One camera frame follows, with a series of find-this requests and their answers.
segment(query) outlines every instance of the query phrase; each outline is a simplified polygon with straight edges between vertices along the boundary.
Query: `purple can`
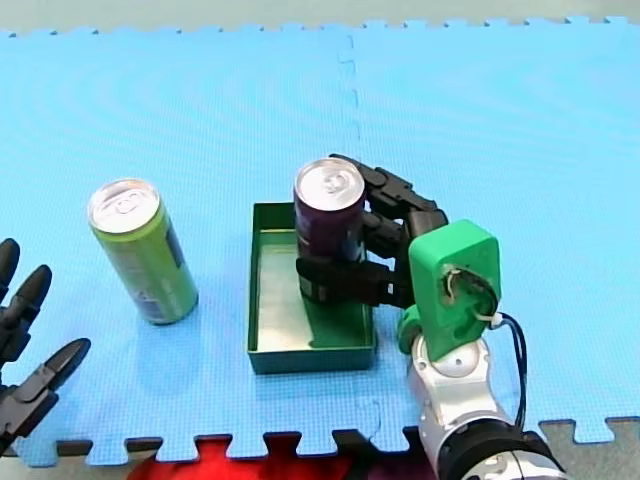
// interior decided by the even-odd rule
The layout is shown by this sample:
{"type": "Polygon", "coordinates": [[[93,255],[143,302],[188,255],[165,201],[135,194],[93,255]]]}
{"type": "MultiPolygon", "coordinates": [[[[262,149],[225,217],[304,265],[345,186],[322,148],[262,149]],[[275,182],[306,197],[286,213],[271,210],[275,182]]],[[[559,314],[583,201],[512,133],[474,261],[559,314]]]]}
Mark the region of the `purple can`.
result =
{"type": "Polygon", "coordinates": [[[364,178],[346,160],[323,158],[305,165],[294,187],[299,255],[360,260],[364,191],[364,178]]]}

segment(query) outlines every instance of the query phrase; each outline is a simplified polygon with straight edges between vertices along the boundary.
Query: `blue foam mat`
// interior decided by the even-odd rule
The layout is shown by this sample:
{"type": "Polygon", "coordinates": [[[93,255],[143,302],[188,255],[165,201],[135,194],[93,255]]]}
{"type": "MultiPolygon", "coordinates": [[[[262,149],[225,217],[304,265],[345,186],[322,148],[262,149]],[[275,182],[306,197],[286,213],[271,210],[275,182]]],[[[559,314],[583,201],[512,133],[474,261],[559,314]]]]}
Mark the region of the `blue foam mat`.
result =
{"type": "MultiPolygon", "coordinates": [[[[52,465],[56,441],[91,440],[90,464],[118,464],[125,440],[159,437],[160,460],[190,460],[209,435],[251,457],[281,431],[323,454],[350,429],[406,448],[418,411],[397,311],[377,312],[370,371],[258,377],[244,351],[251,204],[288,200],[297,167],[331,151],[405,175],[452,219],[499,236],[504,306],[530,343],[530,426],[575,419],[579,440],[601,441],[604,418],[637,415],[638,27],[536,23],[0,40],[0,233],[23,246],[19,276],[44,261],[54,271],[6,380],[72,338],[93,341],[55,412],[17,443],[22,458],[52,465]],[[164,195],[200,287],[198,311],[171,327],[136,316],[86,225],[92,190],[126,175],[164,195]]],[[[509,338],[489,342],[513,411],[509,338]]]]}

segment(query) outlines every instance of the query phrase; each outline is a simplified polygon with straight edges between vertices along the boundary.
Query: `aluminum can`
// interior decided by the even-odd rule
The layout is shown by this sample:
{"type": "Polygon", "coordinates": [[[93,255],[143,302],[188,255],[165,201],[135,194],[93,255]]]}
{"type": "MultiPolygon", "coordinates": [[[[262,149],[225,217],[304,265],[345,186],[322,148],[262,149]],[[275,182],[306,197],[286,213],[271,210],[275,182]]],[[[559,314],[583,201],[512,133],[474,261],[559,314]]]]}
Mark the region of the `aluminum can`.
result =
{"type": "Polygon", "coordinates": [[[362,259],[364,178],[352,163],[323,158],[296,176],[296,236],[301,256],[362,259]]]}
{"type": "Polygon", "coordinates": [[[89,224],[138,310],[170,324],[197,304],[198,291],[156,189],[144,180],[109,183],[89,200],[89,224]]]}

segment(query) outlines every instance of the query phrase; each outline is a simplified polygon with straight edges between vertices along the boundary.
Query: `green tray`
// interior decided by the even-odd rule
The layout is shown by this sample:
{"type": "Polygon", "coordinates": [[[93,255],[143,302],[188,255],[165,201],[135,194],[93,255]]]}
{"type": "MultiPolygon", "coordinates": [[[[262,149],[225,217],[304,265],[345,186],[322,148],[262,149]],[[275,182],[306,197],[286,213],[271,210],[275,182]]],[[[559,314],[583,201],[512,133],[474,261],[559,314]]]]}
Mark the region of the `green tray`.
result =
{"type": "Polygon", "coordinates": [[[253,207],[247,350],[256,373],[363,370],[375,356],[371,308],[300,294],[293,203],[253,207]]]}

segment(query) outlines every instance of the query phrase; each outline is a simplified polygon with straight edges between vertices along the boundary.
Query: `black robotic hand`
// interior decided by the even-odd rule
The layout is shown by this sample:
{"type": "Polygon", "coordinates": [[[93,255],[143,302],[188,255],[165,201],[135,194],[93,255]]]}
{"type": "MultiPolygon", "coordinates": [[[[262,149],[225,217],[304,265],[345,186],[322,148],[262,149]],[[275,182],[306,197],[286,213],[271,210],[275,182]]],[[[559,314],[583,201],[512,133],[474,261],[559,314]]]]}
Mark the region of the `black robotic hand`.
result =
{"type": "Polygon", "coordinates": [[[331,154],[352,163],[365,182],[370,211],[364,213],[362,237],[365,249],[381,258],[394,259],[392,271],[371,262],[343,262],[324,257],[300,257],[296,270],[302,293],[311,300],[355,300],[408,308],[415,303],[408,249],[411,241],[448,223],[433,200],[413,191],[413,185],[382,168],[372,169],[352,158],[331,154]]]}
{"type": "MultiPolygon", "coordinates": [[[[20,247],[13,239],[0,243],[0,303],[18,266],[20,247]]],[[[40,312],[51,270],[40,265],[25,280],[7,307],[0,306],[0,372],[15,362],[31,339],[29,328],[40,312]]],[[[21,385],[4,386],[0,376],[0,455],[17,437],[28,436],[58,401],[55,391],[86,356],[86,338],[65,345],[40,365],[21,385]]]]}

